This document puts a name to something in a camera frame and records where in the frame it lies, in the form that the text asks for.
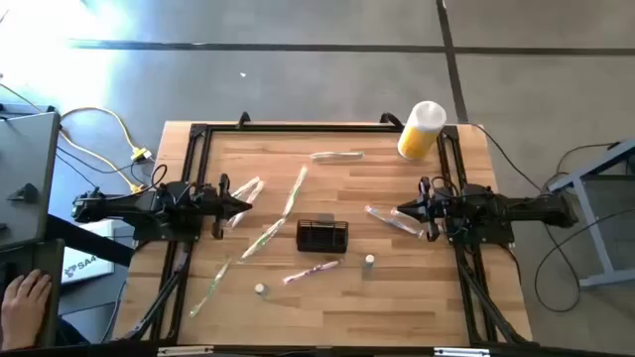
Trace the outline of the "person's hand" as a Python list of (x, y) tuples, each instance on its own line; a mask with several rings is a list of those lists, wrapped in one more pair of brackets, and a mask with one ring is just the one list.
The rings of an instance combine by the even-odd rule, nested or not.
[(36, 344), (51, 288), (51, 276), (40, 270), (18, 276), (9, 284), (0, 307), (0, 351), (25, 349)]

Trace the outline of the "purple toothbrush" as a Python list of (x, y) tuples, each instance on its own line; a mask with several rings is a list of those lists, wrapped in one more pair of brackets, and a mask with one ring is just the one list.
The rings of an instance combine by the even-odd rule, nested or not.
[(308, 270), (304, 270), (304, 271), (301, 271), (301, 272), (296, 273), (294, 275), (285, 277), (283, 279), (283, 284), (287, 285), (287, 284), (289, 284), (291, 282), (294, 282), (294, 281), (297, 281), (297, 280), (299, 280), (299, 279), (301, 279), (303, 277), (306, 277), (306, 276), (309, 276), (309, 275), (312, 275), (312, 274), (315, 274), (315, 273), (318, 273), (318, 272), (322, 272), (322, 271), (326, 271), (326, 270), (335, 268), (335, 267), (339, 266), (340, 264), (341, 264), (340, 260), (335, 260), (335, 261), (327, 262), (327, 263), (324, 263), (324, 264), (316, 265), (316, 266), (314, 266), (314, 267), (312, 267), (312, 268), (310, 268)]

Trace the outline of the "dark grey desk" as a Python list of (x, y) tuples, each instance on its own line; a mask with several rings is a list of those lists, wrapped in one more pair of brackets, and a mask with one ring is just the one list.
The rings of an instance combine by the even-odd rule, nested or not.
[(0, 250), (0, 303), (6, 288), (18, 276), (27, 277), (33, 270), (40, 270), (51, 277), (51, 291), (47, 300), (43, 323), (36, 346), (53, 347), (56, 344), (58, 308), (63, 274), (64, 242), (53, 240)]

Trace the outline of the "blue toothbrush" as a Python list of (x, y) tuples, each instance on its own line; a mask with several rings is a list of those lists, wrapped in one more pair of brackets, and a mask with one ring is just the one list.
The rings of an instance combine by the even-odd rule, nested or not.
[(373, 207), (371, 207), (369, 205), (366, 205), (364, 207), (364, 210), (365, 210), (366, 213), (374, 216), (375, 218), (377, 218), (377, 219), (379, 219), (379, 220), (381, 220), (381, 221), (383, 221), (383, 222), (385, 222), (387, 224), (390, 224), (392, 226), (395, 226), (397, 228), (400, 228), (400, 229), (403, 229), (403, 230), (406, 230), (406, 231), (409, 230), (409, 227), (407, 225), (405, 225), (404, 223), (401, 223), (400, 221), (396, 220), (395, 218), (389, 218), (388, 216), (384, 216), (384, 215), (380, 214), (377, 209), (375, 209), (375, 208), (373, 208)]

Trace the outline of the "grey metal stand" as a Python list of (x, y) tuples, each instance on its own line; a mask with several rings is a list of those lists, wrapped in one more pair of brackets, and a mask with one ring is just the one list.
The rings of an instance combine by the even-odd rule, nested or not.
[[(606, 148), (606, 152), (600, 159), (595, 160), (592, 164), (586, 164), (582, 169), (569, 172), (562, 172), (561, 168), (566, 158), (576, 151), (592, 148)], [(579, 279), (577, 282), (582, 288), (597, 287), (603, 285), (619, 284), (624, 282), (635, 281), (635, 268), (618, 270), (613, 266), (608, 250), (605, 245), (604, 235), (600, 225), (607, 223), (611, 218), (617, 218), (627, 213), (635, 213), (635, 206), (624, 209), (619, 212), (610, 213), (604, 217), (595, 215), (595, 211), (590, 199), (590, 190), (588, 184), (590, 182), (600, 182), (602, 180), (609, 181), (629, 181), (635, 180), (635, 165), (633, 175), (628, 173), (623, 175), (605, 175), (604, 172), (614, 166), (624, 162), (627, 170), (632, 167), (631, 161), (635, 160), (635, 139), (628, 139), (622, 142), (587, 144), (575, 147), (566, 151), (558, 161), (556, 168), (556, 177), (554, 183), (547, 186), (548, 192), (558, 193), (565, 192), (568, 188), (574, 191), (585, 219), (585, 226), (578, 233), (574, 233), (567, 238), (570, 241), (575, 236), (588, 232), (592, 239), (595, 251), (602, 267), (602, 273), (599, 275), (589, 276)]]

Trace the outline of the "yellow wipes canister white lid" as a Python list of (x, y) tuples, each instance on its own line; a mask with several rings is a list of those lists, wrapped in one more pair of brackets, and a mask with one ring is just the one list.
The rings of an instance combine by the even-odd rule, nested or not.
[(446, 118), (445, 109), (436, 102), (417, 103), (398, 141), (398, 153), (406, 160), (422, 160), (444, 128)]

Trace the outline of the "black diagonal bar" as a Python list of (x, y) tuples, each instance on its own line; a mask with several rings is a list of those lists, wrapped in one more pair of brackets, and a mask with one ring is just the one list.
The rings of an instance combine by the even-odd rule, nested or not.
[(45, 231), (46, 240), (61, 239), (72, 249), (92, 254), (111, 263), (129, 267), (134, 250), (106, 237), (75, 226), (49, 214)]

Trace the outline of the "silver metal bracket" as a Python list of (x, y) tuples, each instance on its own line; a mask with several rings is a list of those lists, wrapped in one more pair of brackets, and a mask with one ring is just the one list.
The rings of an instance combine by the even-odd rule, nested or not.
[(435, 347), (434, 357), (490, 357), (490, 351), (480, 348)]
[(160, 347), (157, 357), (184, 357), (211, 354), (214, 348), (206, 345)]

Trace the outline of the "orange toothbrush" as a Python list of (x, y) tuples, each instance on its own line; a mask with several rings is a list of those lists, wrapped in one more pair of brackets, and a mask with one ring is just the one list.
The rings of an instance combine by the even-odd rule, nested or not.
[(417, 219), (400, 212), (396, 207), (391, 209), (390, 214), (399, 228), (414, 235), (424, 232), (423, 225)]

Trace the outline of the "white printed box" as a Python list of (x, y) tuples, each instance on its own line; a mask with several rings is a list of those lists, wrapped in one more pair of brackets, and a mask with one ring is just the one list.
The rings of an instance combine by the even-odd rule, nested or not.
[[(99, 236), (114, 239), (114, 227), (112, 220), (81, 225), (81, 228)], [(97, 258), (73, 248), (65, 247), (63, 250), (63, 269), (61, 283), (63, 285), (74, 284), (88, 279), (98, 278), (114, 273), (114, 264)]]

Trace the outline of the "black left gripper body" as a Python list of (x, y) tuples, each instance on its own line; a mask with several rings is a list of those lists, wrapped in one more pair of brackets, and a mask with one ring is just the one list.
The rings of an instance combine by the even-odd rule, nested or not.
[(226, 199), (229, 194), (230, 179), (221, 174), (217, 187), (210, 183), (199, 186), (195, 192), (195, 203), (202, 215), (213, 216), (211, 233), (214, 239), (224, 237), (224, 226), (228, 221), (229, 208)]

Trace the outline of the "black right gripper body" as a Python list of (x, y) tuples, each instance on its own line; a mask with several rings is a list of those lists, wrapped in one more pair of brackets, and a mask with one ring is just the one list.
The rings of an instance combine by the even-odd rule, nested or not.
[(437, 219), (445, 218), (445, 207), (449, 200), (449, 189), (445, 186), (436, 187), (428, 177), (421, 177), (419, 183), (422, 206), (419, 208), (422, 216), (419, 221), (427, 227), (426, 239), (436, 241), (442, 232)]

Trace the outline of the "black aluminium table frame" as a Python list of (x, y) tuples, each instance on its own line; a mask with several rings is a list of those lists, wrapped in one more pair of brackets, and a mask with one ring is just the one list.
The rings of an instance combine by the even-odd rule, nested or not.
[[(207, 131), (201, 144), (209, 150), (209, 179), (227, 174), (238, 186), (259, 177), (265, 186), (222, 239), (202, 232), (192, 251), (184, 304), (166, 305), (160, 335), (167, 336), (178, 317), (181, 345), (464, 346), (469, 319), (480, 338), (498, 336), (480, 303), (463, 301), (454, 249), (445, 238), (429, 242), (365, 212), (366, 205), (388, 212), (414, 199), (421, 177), (441, 173), (436, 152), (420, 162), (406, 161), (397, 153), (398, 139), (394, 127), (380, 124), (280, 124), (268, 130), (251, 122), (242, 129)], [(363, 152), (364, 158), (312, 161), (310, 154), (318, 152)], [(286, 223), (239, 264), (284, 217), (302, 166), (308, 173)], [(299, 220), (347, 222), (347, 251), (300, 252)], [(375, 264), (364, 270), (368, 254)], [(231, 265), (217, 289), (190, 317), (228, 258)], [(287, 276), (335, 260), (341, 261), (335, 268), (283, 284)], [(258, 283), (269, 287), (266, 297), (255, 293)]]

